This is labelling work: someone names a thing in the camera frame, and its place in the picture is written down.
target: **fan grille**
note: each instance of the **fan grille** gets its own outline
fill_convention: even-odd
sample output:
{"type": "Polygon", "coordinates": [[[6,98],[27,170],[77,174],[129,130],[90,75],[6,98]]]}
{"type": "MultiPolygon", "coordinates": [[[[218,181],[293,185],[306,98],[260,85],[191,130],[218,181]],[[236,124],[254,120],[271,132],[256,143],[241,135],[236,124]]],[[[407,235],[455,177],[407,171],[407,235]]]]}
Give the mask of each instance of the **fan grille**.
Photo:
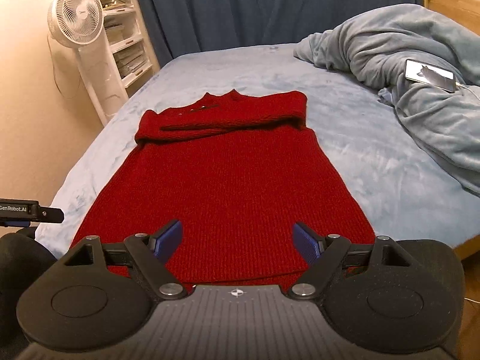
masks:
{"type": "Polygon", "coordinates": [[[102,30],[100,0],[57,0],[54,12],[60,30],[78,45],[93,42],[102,30]]]}

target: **silver screw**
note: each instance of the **silver screw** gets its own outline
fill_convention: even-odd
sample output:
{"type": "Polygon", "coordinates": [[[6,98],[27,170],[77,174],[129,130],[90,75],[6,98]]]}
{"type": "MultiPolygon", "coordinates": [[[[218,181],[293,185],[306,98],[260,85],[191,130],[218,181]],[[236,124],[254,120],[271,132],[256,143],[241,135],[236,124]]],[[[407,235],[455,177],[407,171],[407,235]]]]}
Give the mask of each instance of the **silver screw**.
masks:
{"type": "Polygon", "coordinates": [[[306,297],[315,293],[315,287],[308,283],[299,283],[292,287],[292,292],[295,295],[306,297]]]}
{"type": "Polygon", "coordinates": [[[159,291],[163,295],[175,296],[183,291],[183,287],[178,283],[166,283],[160,286],[159,291]]]}

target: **smartphone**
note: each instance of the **smartphone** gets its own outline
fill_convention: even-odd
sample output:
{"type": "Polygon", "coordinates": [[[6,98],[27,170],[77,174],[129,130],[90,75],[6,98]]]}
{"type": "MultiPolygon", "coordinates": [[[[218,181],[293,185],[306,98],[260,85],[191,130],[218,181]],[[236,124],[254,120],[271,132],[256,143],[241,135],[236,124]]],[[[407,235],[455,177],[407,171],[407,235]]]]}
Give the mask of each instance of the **smartphone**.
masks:
{"type": "Polygon", "coordinates": [[[455,74],[452,71],[413,59],[405,62],[405,78],[417,83],[431,84],[450,93],[457,90],[455,74]]]}

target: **light blue bed sheet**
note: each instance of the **light blue bed sheet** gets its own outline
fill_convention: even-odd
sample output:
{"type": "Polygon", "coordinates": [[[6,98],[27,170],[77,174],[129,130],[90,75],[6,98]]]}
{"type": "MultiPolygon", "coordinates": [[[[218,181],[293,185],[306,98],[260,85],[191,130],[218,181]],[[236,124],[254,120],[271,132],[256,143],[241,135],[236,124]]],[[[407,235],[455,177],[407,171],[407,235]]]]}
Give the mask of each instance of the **light blue bed sheet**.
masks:
{"type": "Polygon", "coordinates": [[[307,126],[376,234],[436,239],[452,247],[476,236],[480,198],[463,190],[417,147],[393,108],[379,103],[375,91],[352,76],[294,58],[294,46],[201,52],[168,63],[123,106],[72,168],[52,202],[65,212],[64,222],[42,223],[36,239],[57,257],[68,250],[95,197],[135,147],[134,134],[145,110],[183,107],[205,92],[221,95],[232,88],[253,96],[293,90],[306,94],[307,126]]]}

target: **red sweater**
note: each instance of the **red sweater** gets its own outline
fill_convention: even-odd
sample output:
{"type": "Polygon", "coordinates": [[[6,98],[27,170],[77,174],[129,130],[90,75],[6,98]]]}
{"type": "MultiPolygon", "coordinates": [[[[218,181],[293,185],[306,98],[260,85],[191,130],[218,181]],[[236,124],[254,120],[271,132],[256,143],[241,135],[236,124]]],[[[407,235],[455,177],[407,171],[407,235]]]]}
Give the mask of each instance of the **red sweater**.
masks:
{"type": "Polygon", "coordinates": [[[183,223],[167,268],[183,283],[291,285],[306,264],[292,244],[302,221],[321,235],[370,243],[374,232],[305,126],[307,98],[207,93],[147,111],[138,146],[103,188],[74,243],[120,242],[183,223]]]}

